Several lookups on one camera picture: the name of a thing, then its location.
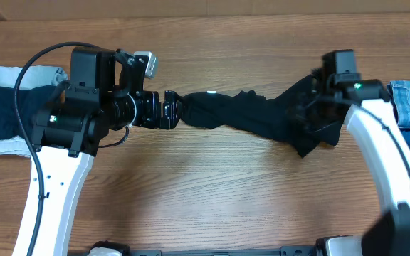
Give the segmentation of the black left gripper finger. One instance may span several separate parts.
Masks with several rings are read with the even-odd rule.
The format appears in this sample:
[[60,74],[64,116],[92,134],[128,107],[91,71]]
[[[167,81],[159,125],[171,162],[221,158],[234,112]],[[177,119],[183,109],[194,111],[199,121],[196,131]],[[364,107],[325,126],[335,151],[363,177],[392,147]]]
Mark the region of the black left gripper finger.
[[184,100],[175,91],[166,90],[164,92],[164,102],[162,103],[162,116],[167,116],[167,109],[171,109],[176,116],[182,116]]
[[179,120],[181,119],[180,114],[164,115],[160,119],[159,128],[160,129],[174,129]]

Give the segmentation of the black polo shirt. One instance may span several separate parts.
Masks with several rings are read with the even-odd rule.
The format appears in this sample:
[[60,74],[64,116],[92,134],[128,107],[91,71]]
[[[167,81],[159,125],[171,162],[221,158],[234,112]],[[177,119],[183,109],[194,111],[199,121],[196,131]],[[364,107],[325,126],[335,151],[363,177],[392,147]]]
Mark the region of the black polo shirt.
[[182,97],[181,120],[189,126],[215,129],[226,125],[291,145],[300,157],[321,142],[337,145],[342,123],[333,122],[311,132],[288,113],[312,89],[314,78],[307,75],[274,99],[241,91],[235,96],[195,92]]

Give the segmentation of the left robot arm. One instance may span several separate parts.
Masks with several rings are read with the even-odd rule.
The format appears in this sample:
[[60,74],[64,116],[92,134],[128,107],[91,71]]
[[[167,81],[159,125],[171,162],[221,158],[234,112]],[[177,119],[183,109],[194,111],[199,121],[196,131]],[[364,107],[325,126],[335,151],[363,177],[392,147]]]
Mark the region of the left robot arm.
[[178,94],[143,88],[157,64],[149,51],[73,43],[64,101],[50,100],[40,108],[25,136],[31,180],[15,255],[67,254],[81,189],[110,131],[176,127]]

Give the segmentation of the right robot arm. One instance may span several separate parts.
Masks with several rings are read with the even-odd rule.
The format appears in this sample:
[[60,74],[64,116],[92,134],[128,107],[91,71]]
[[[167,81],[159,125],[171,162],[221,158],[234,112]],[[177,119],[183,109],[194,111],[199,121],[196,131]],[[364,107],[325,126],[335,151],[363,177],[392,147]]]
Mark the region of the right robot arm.
[[363,80],[353,50],[322,57],[320,100],[343,119],[372,175],[381,216],[363,235],[324,238],[319,255],[410,255],[410,149],[379,80]]

